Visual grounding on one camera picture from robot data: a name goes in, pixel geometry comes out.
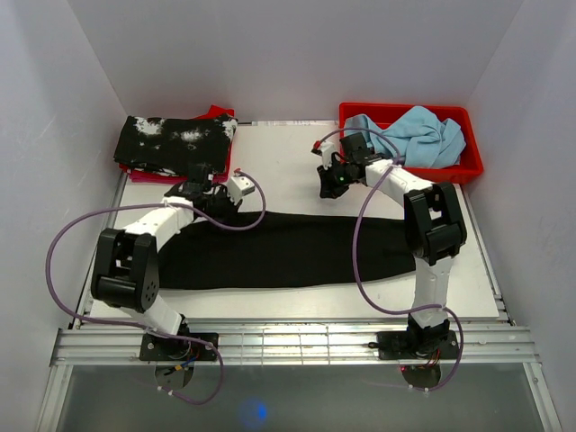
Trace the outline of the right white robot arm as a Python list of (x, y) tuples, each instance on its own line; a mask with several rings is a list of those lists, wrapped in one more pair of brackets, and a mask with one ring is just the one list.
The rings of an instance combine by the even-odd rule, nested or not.
[(391, 198), (403, 209), (405, 239), (415, 262), (414, 300), (403, 311), (406, 329), (380, 332), (369, 346), (382, 360), (455, 358), (459, 346), (450, 329), (455, 315), (446, 307), (447, 291), (455, 258), (467, 240), (455, 187), (413, 175), (401, 166), (397, 149), (391, 157), (376, 153), (366, 143), (364, 128), (344, 132), (338, 145), (323, 137), (311, 149), (321, 158), (320, 197), (336, 199), (350, 185), (362, 184), (370, 195)]

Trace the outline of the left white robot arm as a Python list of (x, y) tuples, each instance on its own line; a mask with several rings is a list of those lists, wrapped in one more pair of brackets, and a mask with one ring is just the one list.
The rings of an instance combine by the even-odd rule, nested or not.
[(208, 167), (193, 167), (185, 181), (164, 194), (159, 207), (122, 229), (105, 229), (100, 234), (92, 297), (126, 311), (146, 329), (162, 332), (159, 347), (169, 358), (185, 357), (191, 339), (182, 331), (184, 316), (159, 294), (159, 250), (193, 224), (196, 210), (224, 223), (254, 191), (254, 183), (240, 173), (215, 184)]

